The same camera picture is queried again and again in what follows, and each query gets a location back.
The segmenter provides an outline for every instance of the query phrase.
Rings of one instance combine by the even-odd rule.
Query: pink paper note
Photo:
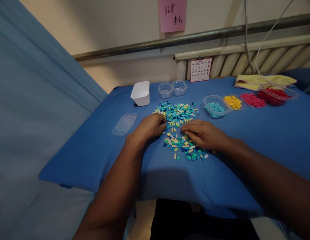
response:
[[[161,32],[185,30],[187,0],[158,0]]]

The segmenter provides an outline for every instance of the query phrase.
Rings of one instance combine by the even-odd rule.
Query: blue beads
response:
[[[220,106],[218,103],[210,102],[210,103],[208,103],[208,106],[210,106],[211,109],[214,112],[216,112],[216,113],[225,112],[225,109],[222,106]],[[225,116],[225,114],[216,114],[216,113],[214,113],[207,106],[205,106],[205,109],[208,111],[209,115],[211,115],[212,118],[220,118],[220,117],[224,117]]]

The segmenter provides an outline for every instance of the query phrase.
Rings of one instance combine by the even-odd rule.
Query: floor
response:
[[[149,240],[151,226],[155,213],[156,200],[136,202],[136,221],[127,240]],[[191,205],[193,212],[199,211],[200,206]],[[286,240],[283,233],[266,217],[251,220],[261,240]]]

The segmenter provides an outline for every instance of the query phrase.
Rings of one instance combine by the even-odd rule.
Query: dark trousers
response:
[[[211,217],[204,213],[193,213],[187,202],[158,199],[150,240],[191,239],[190,235],[205,235],[225,240],[259,240],[249,219]]]

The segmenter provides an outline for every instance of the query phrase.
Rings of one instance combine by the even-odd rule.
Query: pink beads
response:
[[[253,93],[243,93],[240,96],[250,107],[262,108],[266,106],[265,100],[256,97]]]

